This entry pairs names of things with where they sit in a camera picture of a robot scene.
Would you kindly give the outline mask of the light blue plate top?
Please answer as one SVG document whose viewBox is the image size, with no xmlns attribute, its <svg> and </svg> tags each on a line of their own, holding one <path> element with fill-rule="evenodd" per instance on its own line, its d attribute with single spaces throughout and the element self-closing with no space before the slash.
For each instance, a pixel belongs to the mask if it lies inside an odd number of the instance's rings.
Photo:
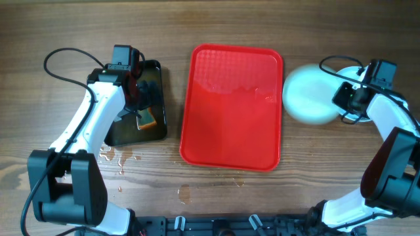
<svg viewBox="0 0 420 236">
<path fill-rule="evenodd" d="M 338 77 L 322 71 L 318 64 L 293 70 L 283 85 L 283 106 L 295 120 L 308 125 L 324 125 L 339 115 L 332 99 L 342 84 Z"/>
</svg>

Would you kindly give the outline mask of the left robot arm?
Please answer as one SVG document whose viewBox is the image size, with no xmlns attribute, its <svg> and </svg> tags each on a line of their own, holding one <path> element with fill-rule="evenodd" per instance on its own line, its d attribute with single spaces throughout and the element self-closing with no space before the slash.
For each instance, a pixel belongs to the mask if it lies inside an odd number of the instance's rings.
<svg viewBox="0 0 420 236">
<path fill-rule="evenodd" d="M 40 222 L 67 225 L 78 235 L 140 235 L 133 210 L 108 198 L 98 157 L 103 145 L 164 138 L 167 124 L 159 66 L 95 69 L 70 124 L 49 149 L 28 157 L 32 208 Z"/>
</svg>

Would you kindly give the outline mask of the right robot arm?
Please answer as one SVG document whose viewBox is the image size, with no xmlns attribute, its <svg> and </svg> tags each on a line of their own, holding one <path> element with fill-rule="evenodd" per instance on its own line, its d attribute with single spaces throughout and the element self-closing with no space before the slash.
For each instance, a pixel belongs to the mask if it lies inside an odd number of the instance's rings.
<svg viewBox="0 0 420 236">
<path fill-rule="evenodd" d="M 309 225 L 320 233 L 348 233 L 378 219 L 419 216 L 419 123 L 403 100 L 382 92 L 370 98 L 366 115 L 383 144 L 358 189 L 313 208 L 318 217 Z"/>
</svg>

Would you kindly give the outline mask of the orange green sponge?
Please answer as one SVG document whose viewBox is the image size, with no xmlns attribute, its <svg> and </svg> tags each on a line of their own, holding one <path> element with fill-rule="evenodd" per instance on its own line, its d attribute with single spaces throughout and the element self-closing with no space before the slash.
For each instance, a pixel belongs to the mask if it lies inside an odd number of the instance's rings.
<svg viewBox="0 0 420 236">
<path fill-rule="evenodd" d="M 136 118 L 136 123 L 139 130 L 145 130 L 157 125 L 156 118 L 153 116 L 151 108 L 138 110 L 137 112 L 138 117 Z"/>
</svg>

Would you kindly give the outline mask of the light blue plate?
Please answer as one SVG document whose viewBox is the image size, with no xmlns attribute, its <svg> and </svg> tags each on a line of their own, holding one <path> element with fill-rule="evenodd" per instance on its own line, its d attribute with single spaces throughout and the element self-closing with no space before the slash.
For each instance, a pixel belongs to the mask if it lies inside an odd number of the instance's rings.
<svg viewBox="0 0 420 236">
<path fill-rule="evenodd" d="M 295 120 L 308 125 L 324 125 L 339 115 L 332 99 L 342 84 L 338 77 L 322 71 L 318 64 L 293 70 L 283 85 L 283 106 Z"/>
<path fill-rule="evenodd" d="M 343 68 L 343 69 L 339 70 L 337 72 L 337 74 L 359 81 L 360 80 L 360 75 L 357 75 L 358 70 L 359 70 L 358 66 L 350 66 L 350 67 Z M 343 82 L 350 83 L 350 87 L 351 87 L 350 91 L 353 91 L 354 89 L 358 89 L 360 87 L 359 84 L 351 82 L 351 81 L 344 80 Z M 343 108 L 338 108 L 338 112 L 339 112 L 340 115 L 343 116 L 346 111 Z M 345 119 L 349 120 L 351 122 L 355 122 L 355 120 L 357 118 L 358 118 L 358 115 L 351 114 L 351 113 L 349 113 L 345 116 Z M 369 122 L 369 121 L 371 121 L 371 119 L 362 117 L 358 122 L 364 123 L 364 122 Z"/>
</svg>

